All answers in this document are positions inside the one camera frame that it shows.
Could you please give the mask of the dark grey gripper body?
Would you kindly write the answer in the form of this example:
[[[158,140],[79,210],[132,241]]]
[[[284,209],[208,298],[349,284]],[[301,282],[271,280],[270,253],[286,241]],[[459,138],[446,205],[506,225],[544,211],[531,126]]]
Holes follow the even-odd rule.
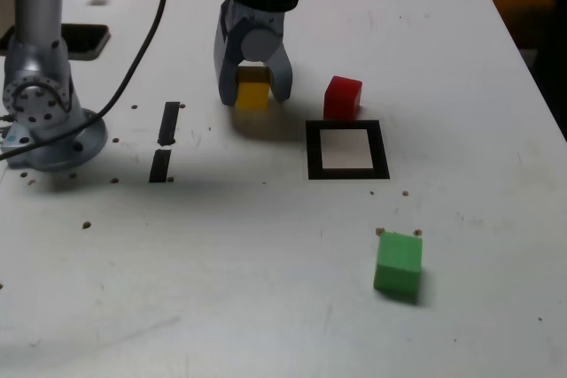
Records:
[[[223,2],[220,11],[220,38],[225,41],[227,34],[242,20],[252,29],[265,28],[280,40],[284,38],[284,12],[264,12],[238,2]]]

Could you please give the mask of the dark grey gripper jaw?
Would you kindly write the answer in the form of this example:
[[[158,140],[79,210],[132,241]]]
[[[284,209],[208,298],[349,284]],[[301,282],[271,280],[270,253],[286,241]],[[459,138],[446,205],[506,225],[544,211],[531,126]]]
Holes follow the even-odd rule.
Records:
[[[234,106],[237,101],[237,69],[244,60],[239,35],[230,35],[225,20],[219,19],[214,39],[214,69],[221,102]]]

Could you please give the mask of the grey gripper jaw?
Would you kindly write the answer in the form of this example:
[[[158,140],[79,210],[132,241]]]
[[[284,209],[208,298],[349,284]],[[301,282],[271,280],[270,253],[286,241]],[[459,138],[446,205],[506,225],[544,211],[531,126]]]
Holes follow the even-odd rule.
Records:
[[[283,37],[267,28],[255,28],[244,37],[241,51],[245,60],[261,62],[268,69],[270,88],[276,101],[287,101],[291,95],[293,72]]]

